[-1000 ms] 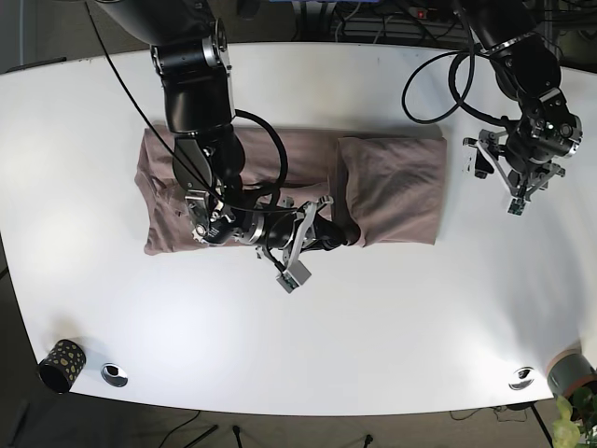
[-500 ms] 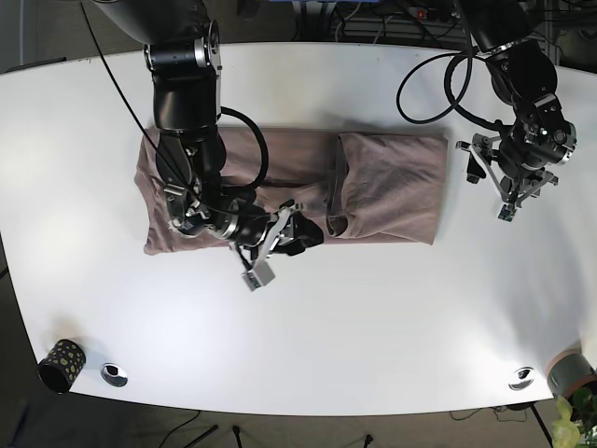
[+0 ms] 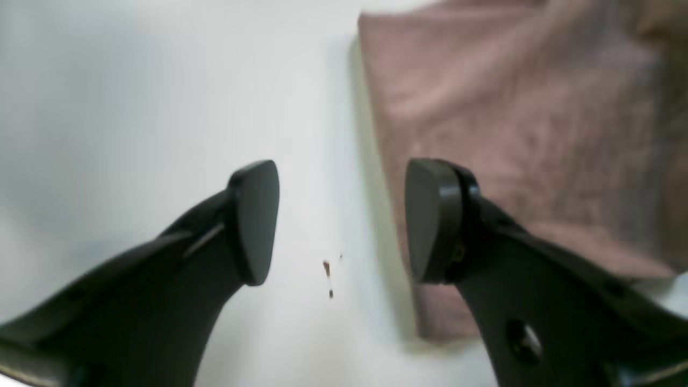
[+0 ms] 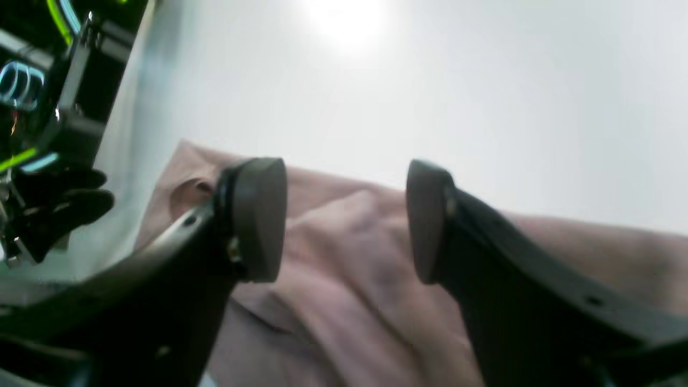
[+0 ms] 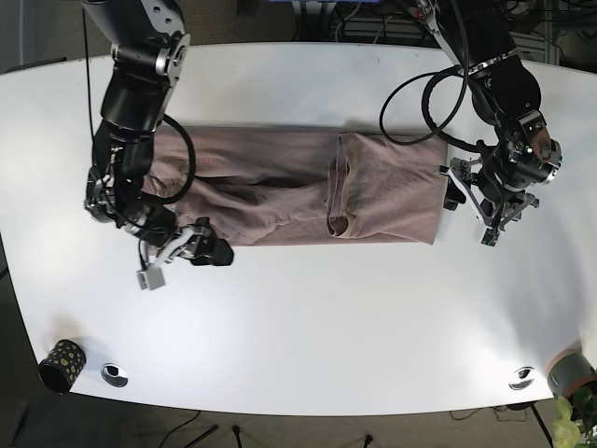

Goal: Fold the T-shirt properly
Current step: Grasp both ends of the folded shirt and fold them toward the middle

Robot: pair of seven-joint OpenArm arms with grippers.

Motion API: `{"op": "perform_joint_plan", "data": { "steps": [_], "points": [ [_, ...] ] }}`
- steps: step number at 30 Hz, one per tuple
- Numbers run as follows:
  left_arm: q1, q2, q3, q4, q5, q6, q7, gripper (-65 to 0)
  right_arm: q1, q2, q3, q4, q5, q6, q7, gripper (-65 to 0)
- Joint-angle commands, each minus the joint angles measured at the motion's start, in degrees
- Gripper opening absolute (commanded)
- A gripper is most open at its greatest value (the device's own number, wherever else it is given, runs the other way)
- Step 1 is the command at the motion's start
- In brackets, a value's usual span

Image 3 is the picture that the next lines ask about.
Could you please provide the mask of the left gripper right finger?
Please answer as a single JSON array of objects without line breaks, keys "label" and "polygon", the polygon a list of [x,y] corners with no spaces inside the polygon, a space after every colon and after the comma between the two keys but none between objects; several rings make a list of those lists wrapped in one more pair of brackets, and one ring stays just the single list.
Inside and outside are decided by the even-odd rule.
[{"label": "left gripper right finger", "polygon": [[538,238],[440,159],[405,172],[411,272],[454,286],[500,386],[686,386],[686,319]]}]

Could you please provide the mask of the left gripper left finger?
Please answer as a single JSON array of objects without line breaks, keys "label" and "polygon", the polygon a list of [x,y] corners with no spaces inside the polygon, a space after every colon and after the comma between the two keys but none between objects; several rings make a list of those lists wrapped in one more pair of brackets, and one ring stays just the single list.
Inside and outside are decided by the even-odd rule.
[{"label": "left gripper left finger", "polygon": [[192,386],[225,304],[266,281],[280,181],[274,161],[157,237],[2,324],[2,376],[27,386]]}]

